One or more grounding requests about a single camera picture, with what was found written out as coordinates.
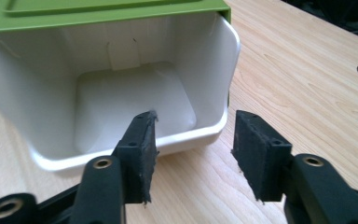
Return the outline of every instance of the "wooden surface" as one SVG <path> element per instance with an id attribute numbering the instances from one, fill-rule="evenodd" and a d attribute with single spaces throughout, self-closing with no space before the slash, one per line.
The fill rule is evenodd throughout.
<path id="1" fill-rule="evenodd" d="M 158 158 L 152 203 L 127 206 L 129 223 L 285 223 L 282 203 L 257 202 L 230 154 L 237 109 L 358 189 L 358 37 L 279 0 L 226 1 L 241 38 L 227 127 L 210 146 Z M 78 181 L 40 170 L 0 115 L 0 197 L 26 191 L 41 202 Z"/>

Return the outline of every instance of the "wooden table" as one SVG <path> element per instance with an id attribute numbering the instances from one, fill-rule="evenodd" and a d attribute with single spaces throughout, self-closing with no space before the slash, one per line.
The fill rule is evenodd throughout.
<path id="1" fill-rule="evenodd" d="M 227 127 L 210 146 L 158 158 L 152 203 L 128 205 L 129 223 L 285 223 L 282 203 L 257 202 L 230 154 L 237 109 L 358 189 L 358 37 L 279 0 L 226 1 L 241 38 Z M 0 115 L 0 197 L 32 192 L 41 202 L 78 181 L 39 169 Z"/>

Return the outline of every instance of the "green lid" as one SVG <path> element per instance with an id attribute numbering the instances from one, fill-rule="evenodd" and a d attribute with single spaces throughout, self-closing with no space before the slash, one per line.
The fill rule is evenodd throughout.
<path id="1" fill-rule="evenodd" d="M 0 0 L 0 32 L 217 11 L 223 0 Z"/>

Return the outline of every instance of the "brass insert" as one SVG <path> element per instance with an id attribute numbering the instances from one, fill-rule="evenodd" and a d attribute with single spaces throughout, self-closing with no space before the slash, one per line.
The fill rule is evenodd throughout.
<path id="1" fill-rule="evenodd" d="M 12 198 L 0 203 L 0 218 L 9 217 L 22 208 L 21 199 Z"/>
<path id="2" fill-rule="evenodd" d="M 100 159 L 93 164 L 95 169 L 104 169 L 110 165 L 112 165 L 112 161 L 109 159 Z"/>
<path id="3" fill-rule="evenodd" d="M 308 165 L 316 166 L 316 167 L 324 166 L 324 163 L 321 160 L 319 160 L 318 158 L 315 158 L 315 157 L 305 157 L 303 159 L 303 162 L 305 162 Z"/>

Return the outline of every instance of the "plastic bin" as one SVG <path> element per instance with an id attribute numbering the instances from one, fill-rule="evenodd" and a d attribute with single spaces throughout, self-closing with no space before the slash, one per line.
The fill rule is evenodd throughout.
<path id="1" fill-rule="evenodd" d="M 0 33 L 0 111 L 42 168 L 110 154 L 156 110 L 161 155 L 212 143 L 227 122 L 239 39 L 219 13 Z"/>

